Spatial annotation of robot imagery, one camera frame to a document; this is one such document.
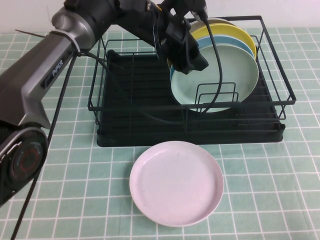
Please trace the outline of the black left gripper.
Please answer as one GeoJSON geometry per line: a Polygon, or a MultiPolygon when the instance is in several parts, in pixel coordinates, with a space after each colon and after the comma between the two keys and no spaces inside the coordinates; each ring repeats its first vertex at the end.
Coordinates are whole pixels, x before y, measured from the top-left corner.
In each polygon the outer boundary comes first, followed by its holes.
{"type": "Polygon", "coordinates": [[[203,71],[209,66],[190,29],[191,24],[186,19],[156,21],[157,57],[167,59],[176,71],[185,75],[193,70],[203,71]]]}

